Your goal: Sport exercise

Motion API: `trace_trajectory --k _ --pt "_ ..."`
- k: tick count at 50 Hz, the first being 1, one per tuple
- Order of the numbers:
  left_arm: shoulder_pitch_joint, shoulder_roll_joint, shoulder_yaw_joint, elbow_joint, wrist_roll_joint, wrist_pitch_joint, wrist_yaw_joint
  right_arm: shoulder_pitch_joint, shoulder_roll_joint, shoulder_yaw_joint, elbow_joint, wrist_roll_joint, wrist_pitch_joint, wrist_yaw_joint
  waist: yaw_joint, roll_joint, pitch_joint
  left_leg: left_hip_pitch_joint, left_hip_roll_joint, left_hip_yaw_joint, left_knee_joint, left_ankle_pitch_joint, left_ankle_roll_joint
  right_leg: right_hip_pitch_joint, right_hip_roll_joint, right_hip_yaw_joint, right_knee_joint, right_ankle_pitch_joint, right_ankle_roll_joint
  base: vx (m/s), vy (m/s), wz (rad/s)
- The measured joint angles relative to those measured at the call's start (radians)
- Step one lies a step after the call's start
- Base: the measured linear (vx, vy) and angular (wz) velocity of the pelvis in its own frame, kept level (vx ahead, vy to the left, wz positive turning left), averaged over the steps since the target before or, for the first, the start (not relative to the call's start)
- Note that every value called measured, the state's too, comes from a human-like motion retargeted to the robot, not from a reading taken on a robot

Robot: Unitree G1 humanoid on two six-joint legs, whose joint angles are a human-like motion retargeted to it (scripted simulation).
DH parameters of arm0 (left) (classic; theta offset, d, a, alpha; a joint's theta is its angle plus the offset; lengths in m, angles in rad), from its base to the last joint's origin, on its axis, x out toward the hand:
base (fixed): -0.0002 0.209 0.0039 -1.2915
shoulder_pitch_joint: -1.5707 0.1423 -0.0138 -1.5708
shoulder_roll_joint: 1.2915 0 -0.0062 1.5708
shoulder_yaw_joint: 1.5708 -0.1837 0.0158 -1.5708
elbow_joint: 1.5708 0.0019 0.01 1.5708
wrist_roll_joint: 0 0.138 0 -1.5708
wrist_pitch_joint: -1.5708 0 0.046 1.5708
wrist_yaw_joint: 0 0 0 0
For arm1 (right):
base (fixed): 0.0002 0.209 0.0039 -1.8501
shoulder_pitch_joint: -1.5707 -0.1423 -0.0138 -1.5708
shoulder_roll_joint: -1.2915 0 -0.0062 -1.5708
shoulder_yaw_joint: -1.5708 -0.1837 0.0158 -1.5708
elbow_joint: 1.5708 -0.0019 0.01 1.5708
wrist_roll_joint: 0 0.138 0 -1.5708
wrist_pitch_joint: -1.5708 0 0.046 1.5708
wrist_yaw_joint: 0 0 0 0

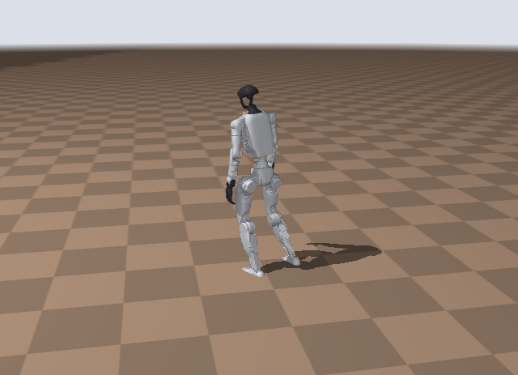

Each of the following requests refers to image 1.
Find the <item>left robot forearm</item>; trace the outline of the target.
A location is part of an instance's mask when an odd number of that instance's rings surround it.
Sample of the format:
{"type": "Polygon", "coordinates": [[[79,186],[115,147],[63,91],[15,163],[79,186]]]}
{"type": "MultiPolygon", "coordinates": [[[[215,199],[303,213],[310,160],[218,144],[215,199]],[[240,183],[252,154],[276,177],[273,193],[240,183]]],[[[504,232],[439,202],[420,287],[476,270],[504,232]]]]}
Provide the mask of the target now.
{"type": "Polygon", "coordinates": [[[229,169],[228,169],[228,177],[227,177],[227,183],[230,185],[231,180],[236,181],[237,172],[238,172],[238,165],[239,161],[236,159],[232,159],[233,150],[230,150],[229,155],[229,169]]]}

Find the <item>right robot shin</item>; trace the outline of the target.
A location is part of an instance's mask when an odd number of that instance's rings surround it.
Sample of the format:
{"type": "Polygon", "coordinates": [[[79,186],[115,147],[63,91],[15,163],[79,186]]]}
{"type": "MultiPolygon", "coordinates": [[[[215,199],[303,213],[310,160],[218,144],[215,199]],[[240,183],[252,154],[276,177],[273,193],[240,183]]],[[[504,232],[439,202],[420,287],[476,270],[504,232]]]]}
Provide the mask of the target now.
{"type": "Polygon", "coordinates": [[[283,248],[287,252],[288,257],[293,258],[292,254],[295,256],[295,252],[291,246],[289,234],[287,231],[287,226],[283,222],[281,214],[278,211],[277,211],[277,213],[280,215],[281,222],[277,225],[270,225],[270,226],[273,229],[274,234],[277,237],[278,241],[282,244],[283,248]]]}

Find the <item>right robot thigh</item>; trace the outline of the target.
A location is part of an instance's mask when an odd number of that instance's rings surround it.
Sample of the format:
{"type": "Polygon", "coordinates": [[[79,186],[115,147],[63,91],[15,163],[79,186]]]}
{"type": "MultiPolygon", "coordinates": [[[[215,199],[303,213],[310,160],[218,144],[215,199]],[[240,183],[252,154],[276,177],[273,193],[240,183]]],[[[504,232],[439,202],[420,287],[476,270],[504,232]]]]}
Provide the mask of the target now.
{"type": "Polygon", "coordinates": [[[282,179],[276,173],[274,173],[273,176],[273,183],[271,185],[263,186],[263,197],[267,212],[267,220],[269,224],[277,225],[281,222],[280,215],[276,212],[276,208],[278,201],[278,188],[282,184],[282,179]]]}

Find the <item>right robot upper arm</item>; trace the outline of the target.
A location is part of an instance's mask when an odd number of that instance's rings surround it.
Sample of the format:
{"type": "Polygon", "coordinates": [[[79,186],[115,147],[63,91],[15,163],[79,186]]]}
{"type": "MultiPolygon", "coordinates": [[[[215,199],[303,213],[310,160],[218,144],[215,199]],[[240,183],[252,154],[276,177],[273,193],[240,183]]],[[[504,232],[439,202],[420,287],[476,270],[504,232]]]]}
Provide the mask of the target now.
{"type": "Polygon", "coordinates": [[[270,122],[271,122],[271,127],[272,127],[272,132],[273,132],[273,138],[274,138],[274,145],[277,145],[278,143],[278,134],[277,134],[277,127],[276,127],[276,120],[277,120],[277,116],[275,113],[270,113],[270,112],[267,112],[269,115],[270,115],[270,122]]]}

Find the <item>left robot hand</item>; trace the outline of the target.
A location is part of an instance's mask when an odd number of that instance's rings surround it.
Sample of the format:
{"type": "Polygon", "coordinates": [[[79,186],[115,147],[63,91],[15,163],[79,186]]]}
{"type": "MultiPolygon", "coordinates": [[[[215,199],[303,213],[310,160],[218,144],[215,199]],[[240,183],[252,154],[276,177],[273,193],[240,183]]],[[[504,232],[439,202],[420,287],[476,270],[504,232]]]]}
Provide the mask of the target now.
{"type": "Polygon", "coordinates": [[[233,201],[232,201],[232,187],[235,187],[235,183],[236,181],[235,180],[231,180],[230,182],[230,185],[227,183],[227,188],[226,188],[226,198],[228,200],[229,203],[231,204],[235,204],[233,201]]]}

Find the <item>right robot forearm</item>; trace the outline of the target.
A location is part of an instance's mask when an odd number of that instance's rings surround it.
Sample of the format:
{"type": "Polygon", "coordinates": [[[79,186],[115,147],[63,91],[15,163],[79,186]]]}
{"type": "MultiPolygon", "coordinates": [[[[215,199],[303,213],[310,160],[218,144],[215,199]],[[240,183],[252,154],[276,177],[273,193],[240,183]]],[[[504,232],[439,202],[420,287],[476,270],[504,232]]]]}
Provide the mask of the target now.
{"type": "Polygon", "coordinates": [[[274,163],[274,161],[275,161],[275,159],[276,159],[276,157],[275,157],[275,156],[276,156],[276,151],[277,151],[277,150],[278,150],[278,144],[277,144],[277,145],[275,145],[275,146],[273,147],[273,152],[272,152],[272,154],[267,155],[266,160],[268,161],[268,167],[271,167],[271,168],[272,168],[272,165],[273,165],[273,163],[274,163]]]}

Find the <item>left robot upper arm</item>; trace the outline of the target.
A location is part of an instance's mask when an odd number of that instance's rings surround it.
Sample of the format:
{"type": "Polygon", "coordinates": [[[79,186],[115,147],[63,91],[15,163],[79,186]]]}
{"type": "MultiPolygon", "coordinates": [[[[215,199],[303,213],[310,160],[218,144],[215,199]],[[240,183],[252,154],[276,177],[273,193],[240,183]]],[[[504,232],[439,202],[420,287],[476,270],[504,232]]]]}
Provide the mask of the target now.
{"type": "Polygon", "coordinates": [[[231,145],[233,150],[232,159],[239,159],[242,156],[240,149],[242,130],[245,127],[245,118],[241,117],[231,122],[231,145]]]}

